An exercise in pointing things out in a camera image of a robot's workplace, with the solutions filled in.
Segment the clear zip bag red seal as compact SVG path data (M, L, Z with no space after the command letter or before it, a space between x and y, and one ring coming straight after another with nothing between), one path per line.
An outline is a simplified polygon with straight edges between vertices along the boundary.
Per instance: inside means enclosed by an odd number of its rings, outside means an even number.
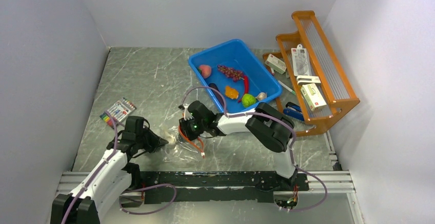
M203 149L204 146L197 140L193 141L195 146L185 140L179 134L178 126L168 127L166 125L160 125L159 134L161 137L163 131L171 133L176 138L175 145L167 144L162 148L164 162L191 163L203 159L203 155L205 154L201 152L200 149Z

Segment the purple fake eggplant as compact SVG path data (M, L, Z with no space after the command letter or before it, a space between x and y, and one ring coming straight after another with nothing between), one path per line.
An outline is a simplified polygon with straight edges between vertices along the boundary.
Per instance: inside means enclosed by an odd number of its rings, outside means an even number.
M223 98L221 97L221 93L220 93L217 85L215 83L210 83L208 86L213 89L212 90L213 94L215 95L215 97L218 100L219 104L223 107L224 106L224 101L223 101Z

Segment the orange fake carrot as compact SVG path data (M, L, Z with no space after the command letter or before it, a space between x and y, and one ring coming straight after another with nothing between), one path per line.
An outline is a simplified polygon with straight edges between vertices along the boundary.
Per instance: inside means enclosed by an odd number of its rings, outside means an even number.
M230 86L226 86L225 87L225 92L224 92L225 96L231 100L236 100L239 98L239 92L237 89L232 88Z

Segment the green fake pepper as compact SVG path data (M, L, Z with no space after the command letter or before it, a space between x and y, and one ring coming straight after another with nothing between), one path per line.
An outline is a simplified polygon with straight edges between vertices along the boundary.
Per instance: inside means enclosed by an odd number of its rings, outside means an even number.
M257 102L256 97L249 93L244 94L241 99L241 103L244 108L248 108L254 105L256 102Z

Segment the pink fake peach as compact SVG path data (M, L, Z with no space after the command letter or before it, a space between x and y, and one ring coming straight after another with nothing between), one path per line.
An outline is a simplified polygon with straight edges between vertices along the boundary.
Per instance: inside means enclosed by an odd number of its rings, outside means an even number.
M212 68L209 65L200 65L197 69L204 79L207 79L212 73Z

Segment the red fake grapes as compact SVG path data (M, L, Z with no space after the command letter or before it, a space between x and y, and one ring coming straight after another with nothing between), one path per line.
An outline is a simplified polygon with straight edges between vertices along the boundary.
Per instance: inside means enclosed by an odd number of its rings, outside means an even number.
M233 67L227 67L224 65L218 65L217 69L223 73L227 78L232 79L233 82L238 82L243 77L244 73L241 70L237 70Z

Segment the red fake chili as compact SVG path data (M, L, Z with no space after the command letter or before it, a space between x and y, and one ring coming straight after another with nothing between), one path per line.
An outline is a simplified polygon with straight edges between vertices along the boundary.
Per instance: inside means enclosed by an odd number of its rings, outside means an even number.
M238 100L238 103L242 102L242 98L245 94L248 94L249 92L249 79L247 77L247 75L243 75L243 77L241 77L240 79L243 80L243 84L244 84L244 93L242 94L241 98Z

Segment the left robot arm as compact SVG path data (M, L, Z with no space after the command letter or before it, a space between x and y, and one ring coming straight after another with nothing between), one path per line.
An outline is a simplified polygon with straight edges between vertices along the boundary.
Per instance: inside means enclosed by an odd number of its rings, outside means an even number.
M140 167L131 159L139 151L155 153L169 143L141 116L128 117L124 128L114 131L97 166L69 193L55 197L50 223L100 223L122 193L144 186Z

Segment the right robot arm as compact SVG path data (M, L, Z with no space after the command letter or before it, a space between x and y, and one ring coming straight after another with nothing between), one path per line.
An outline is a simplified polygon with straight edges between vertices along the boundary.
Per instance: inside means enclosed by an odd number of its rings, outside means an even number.
M296 139L294 124L267 103L239 113L213 113L196 100L179 106L183 118L179 120L180 134L185 140L199 138L203 133L212 137L249 132L265 148L274 153L277 184L290 190L296 184L297 169L290 149Z

